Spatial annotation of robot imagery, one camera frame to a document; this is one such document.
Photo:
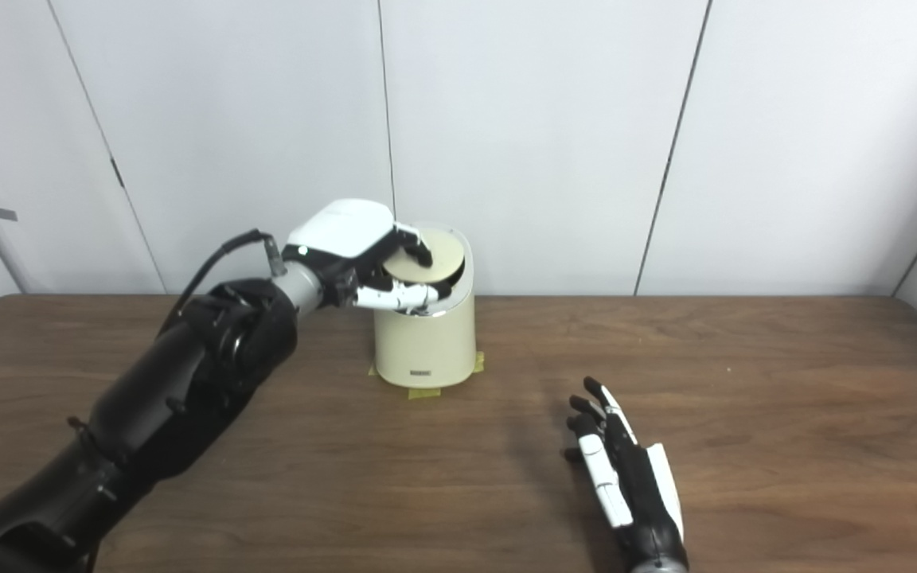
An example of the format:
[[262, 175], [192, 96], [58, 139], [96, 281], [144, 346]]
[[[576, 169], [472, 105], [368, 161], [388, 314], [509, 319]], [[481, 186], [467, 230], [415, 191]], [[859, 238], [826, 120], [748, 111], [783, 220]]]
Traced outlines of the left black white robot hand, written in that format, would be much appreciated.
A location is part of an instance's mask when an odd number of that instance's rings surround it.
[[398, 251], [425, 268], [434, 262], [422, 232], [396, 221], [386, 205], [335, 200], [290, 233], [281, 253], [285, 273], [274, 283], [298, 316], [327, 306], [412, 314], [451, 296], [448, 282], [406, 283], [385, 275], [383, 265]]

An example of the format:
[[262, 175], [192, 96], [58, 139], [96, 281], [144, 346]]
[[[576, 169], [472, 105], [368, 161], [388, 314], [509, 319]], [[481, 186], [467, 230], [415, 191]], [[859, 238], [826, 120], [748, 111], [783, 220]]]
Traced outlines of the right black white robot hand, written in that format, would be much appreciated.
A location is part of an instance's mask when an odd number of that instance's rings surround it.
[[565, 421], [575, 445], [563, 457], [586, 469], [626, 572], [688, 572], [683, 508], [665, 446], [642, 445], [609, 388], [583, 378]]

